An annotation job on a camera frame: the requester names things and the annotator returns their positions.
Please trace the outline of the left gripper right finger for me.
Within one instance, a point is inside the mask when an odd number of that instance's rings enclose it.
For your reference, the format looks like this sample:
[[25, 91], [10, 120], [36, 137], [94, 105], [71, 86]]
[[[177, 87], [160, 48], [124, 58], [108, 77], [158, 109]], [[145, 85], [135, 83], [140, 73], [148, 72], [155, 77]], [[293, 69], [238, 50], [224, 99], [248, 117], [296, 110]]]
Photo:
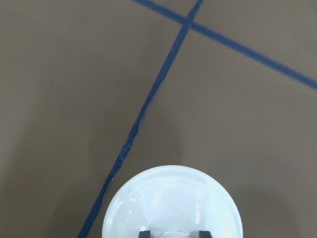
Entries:
[[199, 238], [212, 238], [210, 231], [199, 231]]

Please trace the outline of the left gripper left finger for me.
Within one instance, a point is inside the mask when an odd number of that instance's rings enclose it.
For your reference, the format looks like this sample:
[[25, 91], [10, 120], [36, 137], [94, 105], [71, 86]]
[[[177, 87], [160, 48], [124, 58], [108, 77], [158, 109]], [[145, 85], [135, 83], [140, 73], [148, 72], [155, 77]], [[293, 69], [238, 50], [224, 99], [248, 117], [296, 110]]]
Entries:
[[150, 238], [151, 231], [139, 231], [138, 238]]

